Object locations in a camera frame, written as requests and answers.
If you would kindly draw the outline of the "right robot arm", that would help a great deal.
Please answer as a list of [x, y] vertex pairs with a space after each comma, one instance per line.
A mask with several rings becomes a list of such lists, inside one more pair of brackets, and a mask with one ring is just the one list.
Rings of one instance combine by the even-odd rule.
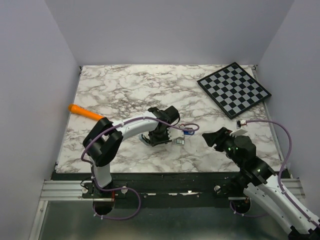
[[261, 206], [287, 233], [290, 240], [318, 240], [320, 218], [308, 210], [279, 179], [271, 166], [257, 156], [249, 136], [222, 127], [203, 133], [206, 144], [225, 153], [239, 172], [226, 185], [215, 187], [219, 195], [245, 195]]

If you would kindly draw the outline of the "silver staple strips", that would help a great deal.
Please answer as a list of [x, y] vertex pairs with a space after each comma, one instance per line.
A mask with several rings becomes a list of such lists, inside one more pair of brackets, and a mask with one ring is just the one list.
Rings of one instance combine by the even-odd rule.
[[184, 146], [185, 145], [185, 140], [184, 139], [174, 139], [172, 141], [173, 145], [177, 145], [177, 146]]

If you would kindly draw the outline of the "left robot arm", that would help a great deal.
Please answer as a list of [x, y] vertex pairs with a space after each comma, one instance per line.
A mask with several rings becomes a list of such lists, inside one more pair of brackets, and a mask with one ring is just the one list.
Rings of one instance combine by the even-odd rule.
[[148, 147], [167, 144], [172, 141], [169, 128], [179, 119], [180, 114], [174, 106], [165, 110], [151, 107], [142, 115], [115, 122], [101, 118], [82, 142], [84, 154], [90, 157], [95, 181], [93, 191], [101, 198], [110, 194], [110, 163], [123, 141], [138, 136]]

